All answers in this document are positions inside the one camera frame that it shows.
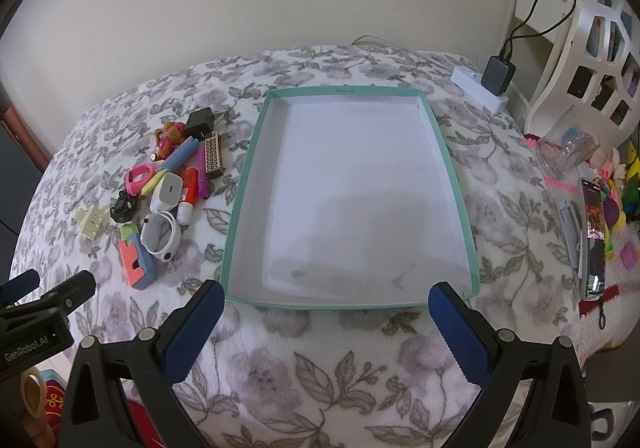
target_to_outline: white cable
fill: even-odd
[[[438,64],[435,60],[432,60],[431,58],[427,58],[426,56],[424,56],[422,53],[419,53],[418,51],[410,50],[409,48],[406,48],[404,46],[401,46],[400,44],[396,44],[395,42],[388,40],[388,38],[379,37],[378,35],[362,35],[361,37],[356,38],[351,45],[356,46],[359,40],[362,40],[363,38],[367,38],[367,37],[376,38],[382,42],[391,44],[391,46],[396,48],[397,50],[404,51],[405,53],[415,54],[415,56],[417,56],[418,59],[420,59],[423,62],[427,62],[428,64],[433,64],[434,66],[440,67],[441,69],[447,69],[442,64]]]

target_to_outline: watch band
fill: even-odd
[[[167,221],[171,226],[171,236],[167,244],[159,249],[162,223],[164,221]],[[140,242],[146,248],[146,251],[154,257],[157,257],[164,263],[169,262],[177,253],[181,241],[182,229],[171,212],[163,210],[150,213],[145,217],[142,231],[140,232]]]
[[[138,195],[146,183],[154,176],[155,170],[150,163],[131,168],[124,177],[125,190],[129,195]]]

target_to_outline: smartphone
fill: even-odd
[[[605,220],[600,187],[585,178],[578,181],[582,216],[578,276],[583,300],[594,300],[604,293]]]

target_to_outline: red cloth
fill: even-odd
[[[163,447],[164,445],[158,437],[146,410],[135,402],[128,401],[128,404],[129,411],[147,448]],[[64,407],[65,391],[56,381],[47,381],[47,401],[45,402],[44,411],[47,415],[47,422],[56,436],[56,448],[60,438],[60,419],[62,418],[62,409]]]

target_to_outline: white wall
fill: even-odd
[[[373,33],[484,67],[507,0],[24,0],[0,40],[0,80],[55,151],[82,112],[211,58]]]

